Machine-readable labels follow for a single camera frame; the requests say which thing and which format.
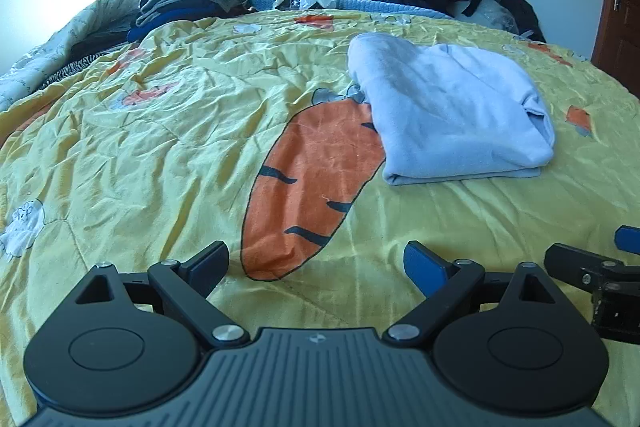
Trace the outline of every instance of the light blue towel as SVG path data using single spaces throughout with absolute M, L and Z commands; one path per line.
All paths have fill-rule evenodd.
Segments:
M 349 73 L 371 104 L 391 185 L 540 174 L 554 129 L 529 75 L 497 53 L 356 36 Z

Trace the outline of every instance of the yellow comforter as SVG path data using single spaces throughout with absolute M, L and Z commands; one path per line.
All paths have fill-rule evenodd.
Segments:
M 318 14 L 320 20 L 301 22 L 291 13 L 263 12 L 171 23 L 138 49 L 101 57 L 0 114 L 0 139 L 6 139 L 0 227 L 22 219 L 15 211 L 25 204 L 44 220 L 33 246 L 20 252 L 10 245 L 22 256 L 0 264 L 0 424 L 19 425 L 34 412 L 24 349 L 98 261 L 109 260 L 123 272 L 144 271 L 161 259 L 187 259 L 221 239 L 230 249 L 230 269 L 209 300 L 252 333 L 263 325 L 383 330 L 423 298 L 402 269 L 402 249 L 412 239 L 446 259 L 468 257 L 496 271 L 525 260 L 542 264 L 554 242 L 634 263 L 613 245 L 617 227 L 640 226 L 640 105 L 619 83 L 562 48 L 529 45 L 480 26 Z M 256 225 L 260 208 L 294 221 L 306 208 L 283 210 L 283 197 L 268 201 L 270 188 L 261 179 L 275 178 L 258 172 L 276 142 L 273 157 L 286 165 L 294 145 L 287 148 L 278 138 L 294 115 L 312 106 L 316 89 L 345 92 L 348 44 L 368 31 L 424 45 L 478 46 L 516 60 L 549 107 L 556 156 L 537 178 L 391 187 L 376 170 L 382 159 L 369 154 L 373 145 L 362 146 L 359 138 L 344 142 L 340 155 L 354 148 L 369 154 L 369 174 L 349 178 L 357 195 L 352 208 L 342 210 L 342 222 L 327 225 L 324 248 L 265 272 L 255 233 L 270 224 Z M 571 106 L 590 126 L 587 136 L 566 121 Z M 305 114 L 298 127 L 312 122 L 311 130 L 294 138 L 343 140 L 339 111 L 330 117 L 327 126 L 329 116 Z M 305 165 L 316 164 L 314 150 L 309 147 L 306 163 L 296 165 L 300 175 Z M 308 190 L 320 206 L 336 198 L 328 193 L 332 172 L 346 169 L 338 156 L 317 158 L 324 170 L 319 185 Z M 358 165 L 357 158 L 350 164 L 352 170 Z M 253 213 L 247 212 L 252 188 Z M 244 241 L 258 250 L 243 251 L 241 260 L 243 221 Z M 590 296 L 563 289 L 588 316 Z M 606 344 L 610 369 L 596 409 L 616 426 L 638 427 L 640 349 Z

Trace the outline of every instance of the screw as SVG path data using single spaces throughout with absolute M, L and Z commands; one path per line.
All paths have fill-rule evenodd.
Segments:
M 396 324 L 386 332 L 396 341 L 410 341 L 420 335 L 420 330 L 412 324 Z
M 235 324 L 225 324 L 218 326 L 212 333 L 213 338 L 220 342 L 236 341 L 244 335 L 244 330 Z
M 322 344 L 325 340 L 326 336 L 324 336 L 322 333 L 316 333 L 309 337 L 309 341 L 313 342 L 314 344 Z

